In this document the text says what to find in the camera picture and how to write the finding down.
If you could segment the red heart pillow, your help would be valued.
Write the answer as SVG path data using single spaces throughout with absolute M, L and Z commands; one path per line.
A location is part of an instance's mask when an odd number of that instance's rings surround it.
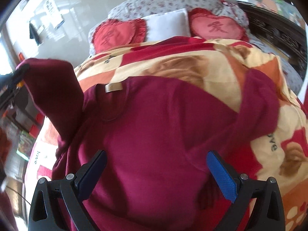
M 193 37 L 205 40 L 233 39 L 248 41 L 246 30 L 228 16 L 216 16 L 204 8 L 188 12 L 190 32 Z
M 108 19 L 95 29 L 91 43 L 96 54 L 109 49 L 142 43 L 146 38 L 147 25 L 144 19 L 121 21 Z

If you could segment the right red heart pillow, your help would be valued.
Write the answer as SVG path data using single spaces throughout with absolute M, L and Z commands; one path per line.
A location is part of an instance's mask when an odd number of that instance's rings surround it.
M 193 37 L 205 40 L 233 39 L 248 41 L 246 30 L 228 16 L 216 16 L 204 8 L 188 12 L 190 32 Z

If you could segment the left red heart pillow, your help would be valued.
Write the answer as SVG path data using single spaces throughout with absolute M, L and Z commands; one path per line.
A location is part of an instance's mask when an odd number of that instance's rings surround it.
M 142 43 L 146 38 L 147 25 L 144 19 L 121 21 L 108 19 L 95 29 L 91 43 L 96 54 L 109 49 Z

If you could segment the maroon sweater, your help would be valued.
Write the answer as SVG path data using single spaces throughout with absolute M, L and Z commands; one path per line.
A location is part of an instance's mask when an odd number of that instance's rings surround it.
M 210 178 L 216 150 L 236 171 L 255 177 L 253 139 L 274 131 L 279 102 L 273 81 L 251 69 L 239 112 L 175 78 L 130 77 L 122 90 L 82 91 L 70 63 L 28 59 L 24 81 L 59 133 L 52 179 L 75 173 L 98 150 L 107 166 L 84 205 L 101 230 L 190 230 L 206 210 L 210 230 L 228 207 Z

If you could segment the white pillow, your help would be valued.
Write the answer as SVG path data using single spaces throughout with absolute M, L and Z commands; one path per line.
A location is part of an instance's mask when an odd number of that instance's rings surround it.
M 143 17 L 146 21 L 146 42 L 163 41 L 172 37 L 191 37 L 185 8 Z

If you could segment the orange red fleece blanket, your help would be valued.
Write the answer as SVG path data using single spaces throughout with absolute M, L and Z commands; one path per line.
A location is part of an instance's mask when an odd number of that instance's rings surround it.
M 279 110 L 274 131 L 250 143 L 261 167 L 255 177 L 247 175 L 258 180 L 276 178 L 285 228 L 300 230 L 307 218 L 307 111 L 288 87 L 278 56 L 243 41 L 174 37 L 112 49 L 73 70 L 82 91 L 94 85 L 104 85 L 108 93 L 120 91 L 123 81 L 130 77 L 175 78 L 199 87 L 239 112 L 244 78 L 251 69 L 273 81 Z M 205 214 L 205 209 L 197 213 L 190 230 L 206 230 Z

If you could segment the dark carved wooden headboard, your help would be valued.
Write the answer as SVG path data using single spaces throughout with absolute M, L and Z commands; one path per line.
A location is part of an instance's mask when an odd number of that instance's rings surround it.
M 302 79 L 307 70 L 306 32 L 289 19 L 247 2 L 238 2 L 249 20 L 249 29 L 289 56 L 291 66 Z

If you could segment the wall calendar poster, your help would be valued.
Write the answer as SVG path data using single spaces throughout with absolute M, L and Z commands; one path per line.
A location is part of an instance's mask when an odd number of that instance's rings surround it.
M 46 0 L 44 3 L 44 9 L 54 30 L 57 30 L 65 20 L 57 7 L 55 0 Z

